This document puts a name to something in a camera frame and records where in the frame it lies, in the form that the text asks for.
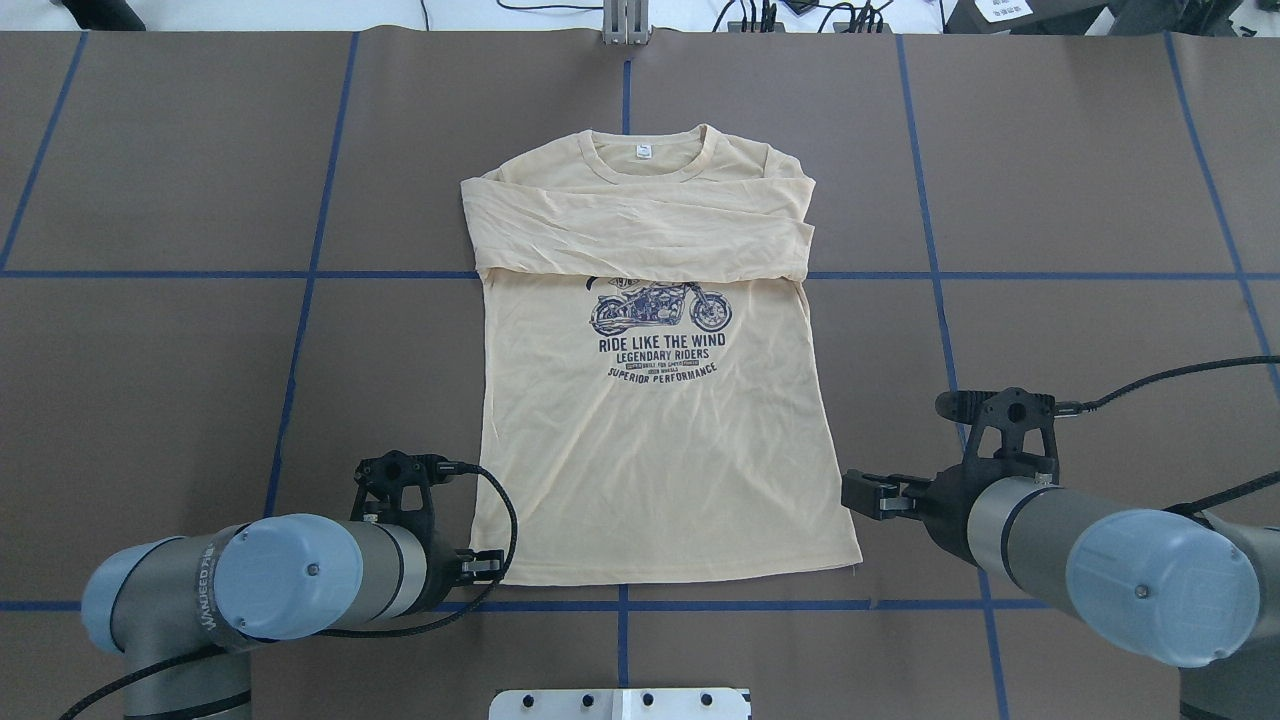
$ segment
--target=blue grid line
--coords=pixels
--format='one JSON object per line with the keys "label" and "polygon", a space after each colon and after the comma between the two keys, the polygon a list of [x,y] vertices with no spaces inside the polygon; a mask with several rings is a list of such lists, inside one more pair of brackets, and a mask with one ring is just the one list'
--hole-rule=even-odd
{"label": "blue grid line", "polygon": [[351,76],[356,68],[356,50],[360,47],[360,33],[351,33],[351,49],[347,51],[347,74],[342,81],[342,97],[338,100],[338,119],[333,127],[333,146],[329,149],[329,169],[325,172],[324,191],[320,195],[320,215],[316,219],[316,236],[311,245],[311,264],[307,269],[307,287],[302,293],[302,310],[298,314],[298,332],[293,337],[293,355],[289,359],[289,377],[284,384],[284,406],[280,409],[280,427],[275,433],[275,452],[271,457],[271,477],[266,484],[266,501],[262,516],[275,514],[275,495],[280,486],[280,468],[284,464],[284,434],[289,429],[289,415],[293,411],[293,392],[297,389],[298,356],[302,355],[302,340],[307,334],[307,318],[311,314],[311,297],[315,293],[316,269],[320,266],[320,249],[324,245],[324,228],[329,217],[329,199],[333,193],[333,177],[338,170],[338,150],[342,147],[342,126],[347,119],[347,100],[351,97]]}
{"label": "blue grid line", "polygon": [[18,208],[13,211],[13,222],[9,223],[9,234],[4,238],[4,249],[0,249],[0,270],[9,263],[9,254],[13,252],[13,243],[18,240],[18,228],[22,227],[22,215],[27,211],[27,202],[31,200],[31,191],[36,187],[36,178],[40,176],[40,167],[45,164],[45,152],[54,140],[54,128],[63,114],[63,105],[67,104],[67,95],[72,90],[72,79],[79,67],[81,56],[84,55],[84,45],[88,42],[88,33],[82,32],[76,44],[76,53],[72,54],[70,65],[67,67],[67,77],[63,78],[63,87],[58,91],[58,101],[54,102],[54,111],[49,115],[49,124],[45,126],[45,136],[40,138],[40,147],[36,150],[36,159],[31,164],[27,174],[27,184],[22,187],[22,196],[18,197]]}
{"label": "blue grid line", "polygon": [[631,135],[631,60],[622,61],[622,135]]}
{"label": "blue grid line", "polygon": [[631,587],[618,585],[618,687],[631,687]]}
{"label": "blue grid line", "polygon": [[[933,282],[933,302],[938,313],[938,331],[942,337],[942,356],[947,368],[947,386],[955,391],[955,355],[951,351],[951,329],[947,327],[946,302],[942,295],[942,274],[938,266],[938,250],[933,238],[933,217],[929,213],[929,196],[924,186],[924,161],[920,158],[920,137],[915,124],[915,109],[911,104],[911,78],[906,65],[906,44],[901,35],[893,36],[897,44],[897,67],[902,78],[902,102],[906,108],[906,127],[911,138],[911,161],[915,164],[915,190],[920,197],[920,219],[924,224],[924,245],[929,254],[929,274]],[[964,429],[956,424],[956,437],[963,447]],[[991,656],[991,675],[996,691],[996,707],[1001,720],[1009,720],[1009,700],[1005,693],[1004,664],[1000,659],[1000,635],[996,632],[996,614],[991,607],[991,588],[987,574],[978,570],[978,588],[982,592],[982,615],[987,628],[987,652]]]}
{"label": "blue grid line", "polygon": [[[618,612],[626,606],[631,612],[911,612],[911,611],[978,611],[984,609],[980,600],[525,600],[489,601],[474,612]],[[1030,598],[993,600],[995,610],[1050,610],[1048,605]],[[462,601],[440,603],[434,612],[456,612],[466,606]],[[8,600],[0,601],[0,612],[79,612],[78,600]],[[626,628],[620,626],[621,637]],[[620,650],[620,660],[625,655]],[[618,678],[626,680],[625,665],[618,666]]]}
{"label": "blue grid line", "polygon": [[[631,135],[631,59],[622,61],[622,135]],[[618,584],[618,687],[631,685],[631,587]]]}
{"label": "blue grid line", "polygon": [[27,279],[303,279],[306,270],[0,270]]}
{"label": "blue grid line", "polygon": [[630,603],[634,612],[858,612],[870,609],[869,600],[644,600]]}
{"label": "blue grid line", "polygon": [[0,612],[79,612],[79,601],[0,600]]}
{"label": "blue grid line", "polygon": [[[480,279],[475,270],[0,270],[14,279]],[[980,272],[938,270],[942,281],[1051,281],[1051,282],[1236,282],[1235,273],[1092,273],[1092,272]],[[918,270],[817,270],[812,281],[932,281],[934,273]],[[1252,282],[1280,281],[1280,273],[1244,273]]]}
{"label": "blue grid line", "polygon": [[[1178,67],[1178,53],[1174,49],[1174,36],[1165,31],[1165,51],[1169,54],[1169,69],[1174,73],[1174,86],[1178,88],[1178,104],[1183,108],[1183,120],[1187,122],[1187,133],[1190,136],[1192,149],[1196,151],[1196,160],[1199,163],[1201,174],[1204,176],[1204,186],[1208,197],[1213,202],[1213,214],[1217,217],[1217,225],[1222,231],[1222,241],[1226,251],[1231,256],[1231,266],[1235,268],[1235,278],[1240,283],[1240,293],[1244,296],[1244,306],[1249,310],[1249,322],[1253,323],[1253,334],[1258,338],[1258,347],[1263,355],[1271,355],[1271,343],[1267,342],[1267,333],[1262,328],[1262,319],[1258,316],[1258,307],[1253,302],[1253,292],[1249,290],[1249,281],[1244,274],[1244,265],[1240,263],[1240,251],[1235,246],[1235,237],[1231,234],[1231,225],[1226,222],[1226,211],[1222,210],[1222,199],[1217,195],[1217,183],[1213,182],[1213,173],[1210,170],[1208,159],[1204,156],[1204,147],[1201,145],[1199,132],[1196,129],[1196,119],[1192,117],[1192,106],[1187,100],[1187,88],[1183,87],[1183,72]],[[1275,389],[1276,400],[1280,400],[1280,370],[1275,365],[1267,365],[1271,375],[1271,387]]]}

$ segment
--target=motorcycle graphic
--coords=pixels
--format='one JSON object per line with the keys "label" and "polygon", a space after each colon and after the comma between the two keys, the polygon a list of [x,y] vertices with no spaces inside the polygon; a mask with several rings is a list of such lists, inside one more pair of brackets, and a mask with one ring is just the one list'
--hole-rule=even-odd
{"label": "motorcycle graphic", "polygon": [[[586,288],[599,278],[586,281]],[[724,329],[733,316],[728,300],[703,290],[695,282],[668,283],[613,278],[609,284],[622,295],[602,295],[591,311],[591,327],[603,336],[616,336],[644,325],[675,325],[685,311],[685,300],[694,295],[689,316],[705,332]]]}

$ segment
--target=robotic arm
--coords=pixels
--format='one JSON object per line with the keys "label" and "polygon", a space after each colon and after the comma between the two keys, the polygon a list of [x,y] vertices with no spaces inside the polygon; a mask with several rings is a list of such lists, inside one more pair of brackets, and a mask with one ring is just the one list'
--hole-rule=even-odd
{"label": "robotic arm", "polygon": [[[435,528],[430,488],[483,474],[511,514],[506,552],[453,550]],[[439,455],[393,451],[362,461],[347,521],[319,515],[265,518],[211,536],[172,537],[116,552],[90,579],[82,621],[106,652],[123,653],[127,717],[251,716],[248,651],[312,634],[412,634],[479,605],[515,553],[509,498],[483,468]],[[420,510],[403,507],[417,487]],[[462,611],[408,630],[360,633],[371,621],[422,612],[451,589],[492,580]],[[90,696],[73,717],[113,685]]]}
{"label": "robotic arm", "polygon": [[[933,480],[850,470],[842,505],[873,520],[919,520],[960,560],[1124,650],[1180,667],[1185,717],[1275,717],[1280,528],[1132,509],[1061,487],[1053,419],[1080,414],[1079,404],[1009,388],[942,393],[936,410],[970,425],[961,462]],[[988,428],[1001,443],[983,457]],[[1043,455],[1025,450],[1033,432]]]}

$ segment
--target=t-shirt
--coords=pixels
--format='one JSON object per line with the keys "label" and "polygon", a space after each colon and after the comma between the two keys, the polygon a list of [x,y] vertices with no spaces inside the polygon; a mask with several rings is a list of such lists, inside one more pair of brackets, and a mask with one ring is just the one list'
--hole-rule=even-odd
{"label": "t-shirt", "polygon": [[[801,282],[813,181],[708,126],[584,131],[462,183],[481,464],[507,582],[730,580],[861,560]],[[476,496],[472,547],[503,547]]]}

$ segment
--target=cable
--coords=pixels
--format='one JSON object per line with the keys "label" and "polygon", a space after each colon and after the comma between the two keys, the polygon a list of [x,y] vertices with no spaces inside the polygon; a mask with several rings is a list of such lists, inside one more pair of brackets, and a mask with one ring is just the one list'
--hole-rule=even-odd
{"label": "cable", "polygon": [[870,22],[870,14],[872,14],[872,4],[870,0],[868,0],[867,4],[863,5],[861,10],[858,10],[858,18],[855,18],[854,22],[849,23],[849,27],[845,28],[845,32],[863,32],[863,27]]}
{"label": "cable", "polygon": [[733,6],[733,0],[728,0],[728,3],[724,3],[724,6],[721,8],[721,14],[716,15],[716,24],[712,26],[712,32],[719,32],[719,23],[721,20],[724,19],[724,15],[728,14],[728,9],[732,6]]}
{"label": "cable", "polygon": [[516,507],[511,503],[511,497],[507,496],[507,491],[502,488],[502,484],[498,483],[498,479],[494,478],[489,470],[485,470],[479,465],[463,465],[462,473],[484,475],[484,478],[489,480],[489,484],[493,486],[493,489],[498,491],[498,497],[502,498],[502,503],[507,506],[507,515],[511,518],[511,543],[507,546],[507,557],[502,560],[502,568],[498,570],[498,577],[485,585],[485,588],[480,591],[480,594],[475,596],[471,602],[463,605],[461,610],[425,625],[398,628],[394,630],[321,630],[316,633],[317,635],[326,635],[330,638],[403,638],[408,635],[420,635],[422,633],[438,630],[445,625],[457,623],[463,615],[479,607],[480,603],[489,597],[489,594],[498,587],[498,583],[507,577],[507,569],[511,568],[511,561],[516,557],[516,532],[518,529],[516,521]]}
{"label": "cable", "polygon": [[836,10],[841,9],[841,8],[847,8],[849,9],[849,24],[850,26],[854,24],[854,15],[858,13],[858,8],[854,8],[852,3],[836,3],[835,5],[831,5],[831,6],[827,6],[827,5],[818,5],[818,6],[819,8],[827,8],[827,14],[823,15],[822,17],[822,22],[818,23],[818,32],[822,32],[823,29],[827,28],[827,20],[831,19],[831,14],[835,13]]}
{"label": "cable", "polygon": [[1267,473],[1261,478],[1254,478],[1247,483],[1240,483],[1234,488],[1225,489],[1222,492],[1215,492],[1208,497],[1202,497],[1193,502],[1179,502],[1178,505],[1170,505],[1165,509],[1165,512],[1172,512],[1175,515],[1185,515],[1190,518],[1192,515],[1199,512],[1201,510],[1208,510],[1210,507],[1217,507],[1224,502],[1230,502],[1233,500],[1244,497],[1249,493],[1258,492],[1260,489],[1268,488],[1276,483],[1280,483],[1280,470],[1275,473]]}
{"label": "cable", "polygon": [[155,675],[156,673],[164,673],[165,670],[168,670],[170,667],[177,667],[179,665],[186,665],[187,662],[195,662],[197,660],[205,660],[206,657],[214,657],[216,655],[224,655],[225,652],[227,652],[225,650],[223,650],[223,648],[220,648],[220,647],[218,647],[215,644],[211,644],[211,646],[202,647],[202,648],[200,648],[200,650],[197,650],[195,652],[188,652],[187,655],[179,655],[177,657],[170,657],[169,660],[161,660],[160,662],[156,662],[155,665],[147,665],[146,667],[143,667],[141,670],[134,670],[133,673],[129,673],[128,675],[120,678],[119,680],[114,680],[111,683],[108,683],[108,684],[102,685],[101,688],[93,691],[92,693],[84,696],[83,700],[81,700],[76,705],[70,706],[70,708],[68,708],[67,712],[63,712],[63,715],[58,720],[72,720],[72,717],[76,717],[81,712],[84,712],[84,710],[87,710],[88,706],[91,706],[95,702],[102,700],[104,697],[106,697],[106,696],[109,696],[109,694],[111,694],[111,693],[114,693],[114,692],[116,692],[116,691],[119,691],[122,688],[132,685],[133,683],[137,683],[138,680],[142,680],[145,678],[150,678],[151,675]]}
{"label": "cable", "polygon": [[508,10],[604,10],[603,5],[508,5],[503,0],[495,1]]}
{"label": "cable", "polygon": [[1102,407],[1103,405],[1129,395],[1130,392],[1149,386],[1160,380],[1167,380],[1169,378],[1178,378],[1181,375],[1190,375],[1193,373],[1204,373],[1208,370],[1221,370],[1222,368],[1239,368],[1242,365],[1280,365],[1280,355],[1253,355],[1249,357],[1229,357],[1226,360],[1213,360],[1212,363],[1197,363],[1194,365],[1184,365],[1181,368],[1174,368],[1172,370],[1165,370],[1164,373],[1156,373],[1155,375],[1147,375],[1140,380],[1134,380],[1120,389],[1108,392],[1102,397],[1093,400],[1091,402],[1059,402],[1053,407],[1053,414],[1059,418],[1073,418],[1075,415],[1083,415],[1085,413],[1093,413],[1094,410]]}

